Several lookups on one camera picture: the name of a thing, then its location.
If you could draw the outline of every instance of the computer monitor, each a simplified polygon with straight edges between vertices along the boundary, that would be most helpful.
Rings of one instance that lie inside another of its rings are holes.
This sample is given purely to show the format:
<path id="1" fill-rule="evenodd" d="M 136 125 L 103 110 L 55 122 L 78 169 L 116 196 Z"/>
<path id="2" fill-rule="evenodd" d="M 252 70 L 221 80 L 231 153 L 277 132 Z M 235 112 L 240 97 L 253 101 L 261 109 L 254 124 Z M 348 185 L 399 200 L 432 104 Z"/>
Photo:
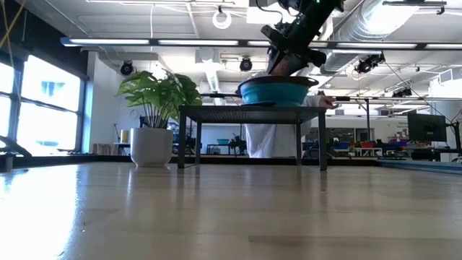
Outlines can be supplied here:
<path id="1" fill-rule="evenodd" d="M 409 139 L 412 141 L 446 142 L 444 116 L 408 114 Z"/>

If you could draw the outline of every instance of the teal bowl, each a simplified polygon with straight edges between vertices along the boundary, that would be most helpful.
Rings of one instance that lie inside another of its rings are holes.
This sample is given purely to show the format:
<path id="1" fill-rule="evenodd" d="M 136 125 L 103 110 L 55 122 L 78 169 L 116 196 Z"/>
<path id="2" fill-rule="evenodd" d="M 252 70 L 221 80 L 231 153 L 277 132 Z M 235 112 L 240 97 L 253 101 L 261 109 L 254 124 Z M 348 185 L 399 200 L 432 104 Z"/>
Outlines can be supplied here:
<path id="1" fill-rule="evenodd" d="M 319 82 L 308 77 L 256 77 L 238 87 L 246 105 L 274 103 L 275 106 L 301 106 L 308 89 Z"/>
<path id="2" fill-rule="evenodd" d="M 229 139 L 217 139 L 218 144 L 229 144 L 230 140 Z"/>

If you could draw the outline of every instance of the exposed ductwork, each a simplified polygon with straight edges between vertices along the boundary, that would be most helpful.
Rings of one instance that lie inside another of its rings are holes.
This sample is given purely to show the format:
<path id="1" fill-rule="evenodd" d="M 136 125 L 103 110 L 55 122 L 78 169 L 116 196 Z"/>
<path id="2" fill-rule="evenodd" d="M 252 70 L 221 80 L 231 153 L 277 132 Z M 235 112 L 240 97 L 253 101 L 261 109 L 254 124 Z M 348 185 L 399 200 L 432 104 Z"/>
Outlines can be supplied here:
<path id="1" fill-rule="evenodd" d="M 219 70 L 219 51 L 212 48 L 201 48 L 196 51 L 196 64 L 202 64 L 211 92 L 220 92 L 217 70 Z"/>
<path id="2" fill-rule="evenodd" d="M 382 41 L 399 29 L 419 9 L 417 6 L 384 6 L 385 0 L 364 0 L 348 20 L 331 36 L 337 41 Z M 322 74 L 335 74 L 354 62 L 358 55 L 327 51 Z"/>

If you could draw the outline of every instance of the yellow cable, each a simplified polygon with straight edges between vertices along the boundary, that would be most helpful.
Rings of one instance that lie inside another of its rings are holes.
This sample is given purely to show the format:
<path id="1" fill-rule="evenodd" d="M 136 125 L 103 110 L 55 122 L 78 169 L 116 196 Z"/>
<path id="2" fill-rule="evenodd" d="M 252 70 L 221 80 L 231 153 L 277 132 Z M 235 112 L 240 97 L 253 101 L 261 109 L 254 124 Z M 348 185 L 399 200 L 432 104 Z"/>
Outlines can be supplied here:
<path id="1" fill-rule="evenodd" d="M 8 21 L 6 19 L 6 6 L 5 2 L 3 3 L 3 17 L 4 17 L 4 23 L 5 23 L 5 30 L 8 30 Z M 9 34 L 7 33 L 6 35 L 6 41 L 8 43 L 8 52 L 9 52 L 9 60 L 12 64 L 12 68 L 14 69 L 14 59 L 13 59 L 13 50 L 12 50 L 12 44 L 9 39 Z M 21 105 L 21 95 L 19 93 L 19 83 L 17 80 L 14 81 L 14 87 L 16 87 L 16 92 L 17 92 L 17 98 L 19 101 L 19 105 Z"/>
<path id="2" fill-rule="evenodd" d="M 24 5 L 26 4 L 26 1 L 27 0 L 22 1 L 22 4 L 21 4 L 21 7 L 19 8 L 19 11 L 16 13 L 16 16 L 14 17 L 14 19 L 13 19 L 11 25 L 9 26 L 8 30 L 6 30 L 5 36 L 0 41 L 0 48 L 5 43 L 5 40 L 9 37 L 10 32 L 12 31 L 14 25 L 16 24 L 17 20 L 19 19 L 19 16 L 21 15 L 22 10 L 24 9 Z"/>

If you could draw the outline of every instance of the white planter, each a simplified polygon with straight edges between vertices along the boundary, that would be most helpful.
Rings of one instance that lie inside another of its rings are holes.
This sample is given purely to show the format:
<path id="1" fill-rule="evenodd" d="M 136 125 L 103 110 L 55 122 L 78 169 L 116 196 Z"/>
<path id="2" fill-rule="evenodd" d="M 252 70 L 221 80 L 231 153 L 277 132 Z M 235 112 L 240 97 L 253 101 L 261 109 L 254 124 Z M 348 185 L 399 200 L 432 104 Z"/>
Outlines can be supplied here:
<path id="1" fill-rule="evenodd" d="M 131 160 L 138 167 L 164 167 L 172 158 L 173 132 L 136 128 L 130 133 Z"/>

